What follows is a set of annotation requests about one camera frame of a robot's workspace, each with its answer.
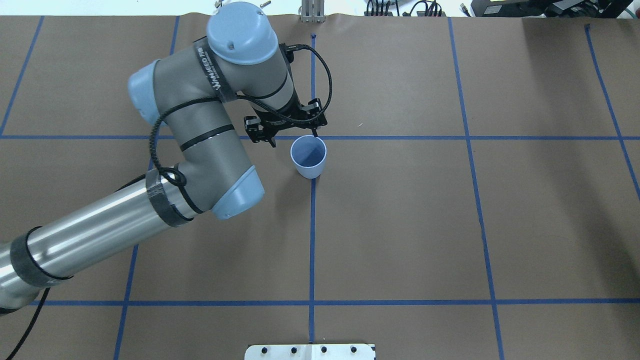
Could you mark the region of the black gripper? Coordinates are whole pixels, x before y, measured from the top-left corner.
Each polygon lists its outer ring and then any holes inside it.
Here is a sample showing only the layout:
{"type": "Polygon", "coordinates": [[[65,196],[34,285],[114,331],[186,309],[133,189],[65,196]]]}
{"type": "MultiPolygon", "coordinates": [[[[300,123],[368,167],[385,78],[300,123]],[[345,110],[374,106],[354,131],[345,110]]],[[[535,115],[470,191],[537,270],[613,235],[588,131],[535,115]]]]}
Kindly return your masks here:
{"type": "Polygon", "coordinates": [[[297,95],[291,95],[283,104],[275,97],[250,96],[250,103],[256,116],[250,117],[251,132],[268,132],[267,143],[276,148],[277,132],[301,124],[301,103],[297,95]]]}

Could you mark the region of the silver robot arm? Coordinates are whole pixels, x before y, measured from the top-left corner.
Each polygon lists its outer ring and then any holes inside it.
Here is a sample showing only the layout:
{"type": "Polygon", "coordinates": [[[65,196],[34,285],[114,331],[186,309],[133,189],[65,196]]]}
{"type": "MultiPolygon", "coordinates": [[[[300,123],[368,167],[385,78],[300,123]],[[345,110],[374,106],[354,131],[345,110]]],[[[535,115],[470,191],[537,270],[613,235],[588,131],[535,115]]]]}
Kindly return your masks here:
{"type": "Polygon", "coordinates": [[[129,95],[152,126],[152,168],[113,194],[1,244],[1,314],[41,291],[204,211],[220,219],[258,203],[264,192],[224,104],[249,101],[253,142],[281,129],[316,129],[317,100],[303,107],[290,63],[300,44],[279,43],[262,9],[234,2],[219,9],[206,36],[131,75],[129,95]]]}

